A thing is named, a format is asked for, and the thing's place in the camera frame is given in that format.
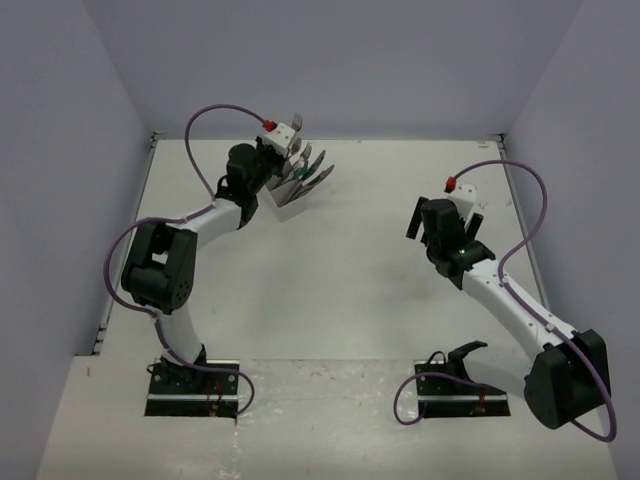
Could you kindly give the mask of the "teal plastic knife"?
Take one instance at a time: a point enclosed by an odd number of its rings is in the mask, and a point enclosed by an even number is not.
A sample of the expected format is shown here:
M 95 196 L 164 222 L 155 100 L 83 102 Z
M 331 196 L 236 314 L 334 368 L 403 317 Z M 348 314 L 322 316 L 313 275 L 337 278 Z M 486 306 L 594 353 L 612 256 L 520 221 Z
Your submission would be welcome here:
M 303 165 L 302 167 L 296 168 L 293 171 L 292 178 L 294 180 L 301 180 L 309 171 L 310 167 L 308 165 Z

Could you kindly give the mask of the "metal fork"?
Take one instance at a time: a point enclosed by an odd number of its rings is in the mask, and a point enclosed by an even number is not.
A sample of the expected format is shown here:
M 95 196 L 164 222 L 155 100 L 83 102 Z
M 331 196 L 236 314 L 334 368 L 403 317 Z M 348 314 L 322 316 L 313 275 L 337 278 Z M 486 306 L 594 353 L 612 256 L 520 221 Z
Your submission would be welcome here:
M 290 123 L 290 127 L 294 131 L 294 133 L 293 133 L 292 140 L 289 142 L 289 148 L 297 137 L 300 138 L 299 132 L 302 129 L 302 126 L 303 126 L 303 117 L 298 112 L 295 112 L 293 115 L 292 121 Z
M 298 163 L 307 164 L 309 157 L 311 155 L 311 152 L 312 152 L 312 146 L 310 143 L 307 143 L 298 157 Z

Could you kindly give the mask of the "long metal knife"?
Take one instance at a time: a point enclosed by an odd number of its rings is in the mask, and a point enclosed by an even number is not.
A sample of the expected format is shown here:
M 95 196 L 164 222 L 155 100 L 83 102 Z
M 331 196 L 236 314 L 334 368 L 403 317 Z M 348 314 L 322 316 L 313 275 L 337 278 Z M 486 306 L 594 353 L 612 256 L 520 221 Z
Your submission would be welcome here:
M 299 180 L 299 185 L 302 184 L 302 183 L 305 183 L 306 180 L 311 178 L 312 175 L 316 173 L 316 171 L 318 170 L 318 168 L 322 164 L 322 162 L 323 162 L 323 160 L 325 158 L 325 155 L 326 155 L 326 151 L 322 150 L 321 153 L 318 155 L 318 157 L 311 164 L 308 173 L 301 180 Z

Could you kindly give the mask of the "crossing metal knife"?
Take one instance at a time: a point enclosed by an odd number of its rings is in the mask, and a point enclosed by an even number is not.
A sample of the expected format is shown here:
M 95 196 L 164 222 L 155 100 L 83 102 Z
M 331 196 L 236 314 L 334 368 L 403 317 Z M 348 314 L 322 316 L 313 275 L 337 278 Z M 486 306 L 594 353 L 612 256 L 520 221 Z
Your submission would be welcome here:
M 319 173 L 317 176 L 322 176 L 322 177 L 324 178 L 324 180 L 325 180 L 325 179 L 326 179 L 326 178 L 327 178 L 327 177 L 332 173 L 332 171 L 334 170 L 334 168 L 335 168 L 335 166 L 334 166 L 334 165 L 331 165 L 330 167 L 328 167 L 327 169 L 325 169 L 325 170 L 323 170 L 321 173 Z

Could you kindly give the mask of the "round metal ladle spoon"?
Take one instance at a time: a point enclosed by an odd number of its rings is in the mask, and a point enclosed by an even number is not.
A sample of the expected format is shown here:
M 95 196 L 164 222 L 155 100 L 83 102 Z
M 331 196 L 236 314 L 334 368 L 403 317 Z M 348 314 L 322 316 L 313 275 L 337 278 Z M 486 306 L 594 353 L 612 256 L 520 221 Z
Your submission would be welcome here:
M 289 155 L 296 155 L 301 149 L 302 139 L 297 137 L 289 148 Z

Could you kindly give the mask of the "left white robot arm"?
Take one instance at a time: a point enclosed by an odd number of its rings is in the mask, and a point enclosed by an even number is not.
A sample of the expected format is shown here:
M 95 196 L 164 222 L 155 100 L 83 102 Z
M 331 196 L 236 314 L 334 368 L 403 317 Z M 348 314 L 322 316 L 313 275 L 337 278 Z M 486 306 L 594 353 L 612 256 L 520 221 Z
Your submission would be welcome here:
M 226 174 L 208 205 L 180 219 L 149 218 L 137 229 L 121 274 L 133 308 L 148 314 L 174 364 L 172 380 L 183 391 L 201 390 L 209 372 L 187 301 L 195 282 L 198 249 L 246 226 L 258 208 L 258 192 L 283 174 L 289 151 L 266 140 L 237 144 L 228 152 Z

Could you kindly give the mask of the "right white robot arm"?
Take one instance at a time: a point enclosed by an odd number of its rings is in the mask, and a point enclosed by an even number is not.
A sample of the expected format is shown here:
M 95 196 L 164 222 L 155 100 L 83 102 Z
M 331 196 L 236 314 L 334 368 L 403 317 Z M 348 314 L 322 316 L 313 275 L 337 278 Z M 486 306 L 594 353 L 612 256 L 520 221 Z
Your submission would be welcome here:
M 533 416 L 555 430 L 604 407 L 616 424 L 607 346 L 594 330 L 579 331 L 535 301 L 508 275 L 476 234 L 483 217 L 466 201 L 418 199 L 406 235 L 426 248 L 442 277 L 484 307 L 512 336 L 530 364 L 522 386 Z

